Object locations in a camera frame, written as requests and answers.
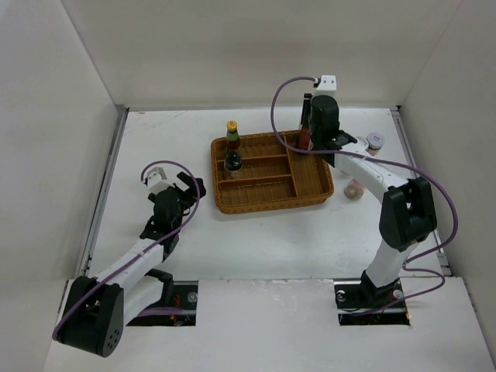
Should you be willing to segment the green label chili sauce bottle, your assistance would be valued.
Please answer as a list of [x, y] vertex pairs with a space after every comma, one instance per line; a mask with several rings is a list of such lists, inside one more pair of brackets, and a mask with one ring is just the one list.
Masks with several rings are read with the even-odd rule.
[[226, 123], [226, 150], [227, 153], [237, 152], [240, 148], [240, 137], [238, 133], [238, 124], [234, 120]]

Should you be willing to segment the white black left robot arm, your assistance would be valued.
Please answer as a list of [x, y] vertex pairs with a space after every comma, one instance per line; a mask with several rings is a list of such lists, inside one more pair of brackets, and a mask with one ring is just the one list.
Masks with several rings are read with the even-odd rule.
[[100, 357], [110, 356], [124, 327], [151, 305], [163, 309], [174, 300], [174, 279], [158, 270], [179, 242], [179, 232], [206, 194], [201, 178], [180, 172], [183, 190], [168, 184], [160, 169], [144, 181], [153, 213], [132, 249], [94, 277], [72, 283], [53, 340]]

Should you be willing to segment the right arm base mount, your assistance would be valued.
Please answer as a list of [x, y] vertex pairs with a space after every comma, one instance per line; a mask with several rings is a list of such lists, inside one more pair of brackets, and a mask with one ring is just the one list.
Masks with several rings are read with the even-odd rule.
[[400, 280], [381, 294], [365, 294], [360, 280], [335, 281], [335, 301], [341, 326], [409, 326], [406, 304], [396, 301], [403, 297]]

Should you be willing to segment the dark cap pepper shaker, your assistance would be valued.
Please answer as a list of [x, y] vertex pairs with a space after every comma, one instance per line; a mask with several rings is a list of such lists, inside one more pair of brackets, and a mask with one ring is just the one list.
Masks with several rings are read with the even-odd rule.
[[224, 159], [224, 178], [232, 180], [236, 178], [243, 166], [243, 158], [239, 151], [228, 150]]

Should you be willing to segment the tall red label sauce bottle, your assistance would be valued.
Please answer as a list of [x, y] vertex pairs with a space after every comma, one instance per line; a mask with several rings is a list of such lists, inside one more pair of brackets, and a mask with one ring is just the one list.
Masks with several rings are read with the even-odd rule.
[[311, 131], [309, 125], [309, 119], [311, 116], [311, 105], [310, 101], [312, 99], [311, 93], [305, 93], [303, 97], [301, 120], [299, 126], [299, 137], [298, 137], [298, 149], [300, 150], [310, 150], [311, 145]]

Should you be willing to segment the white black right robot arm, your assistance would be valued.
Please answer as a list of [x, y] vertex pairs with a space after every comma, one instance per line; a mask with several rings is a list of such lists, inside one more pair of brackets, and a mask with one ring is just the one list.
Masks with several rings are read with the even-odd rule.
[[330, 166], [350, 175], [369, 190], [381, 204], [380, 247], [359, 284], [336, 290], [341, 309], [366, 314], [395, 306], [398, 275], [408, 257], [437, 227], [432, 189], [426, 177], [404, 178], [388, 169], [388, 162], [376, 157], [384, 145], [371, 133], [358, 140], [339, 127], [339, 106], [329, 95], [305, 94], [301, 128], [309, 133], [309, 144], [294, 152], [318, 155]]

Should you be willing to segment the blue label silver cap jar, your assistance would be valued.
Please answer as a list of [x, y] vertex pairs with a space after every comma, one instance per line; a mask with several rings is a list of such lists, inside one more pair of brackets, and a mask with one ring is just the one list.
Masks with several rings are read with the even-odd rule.
[[358, 136], [356, 138], [357, 143], [355, 147], [355, 151], [358, 153], [367, 153], [369, 143], [366, 138]]

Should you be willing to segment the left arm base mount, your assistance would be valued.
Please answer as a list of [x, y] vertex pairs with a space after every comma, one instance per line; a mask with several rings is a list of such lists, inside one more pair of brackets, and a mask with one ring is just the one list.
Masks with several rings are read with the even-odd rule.
[[162, 297], [146, 308], [146, 316], [136, 317], [130, 327], [195, 326], [198, 305], [198, 282], [175, 281]]

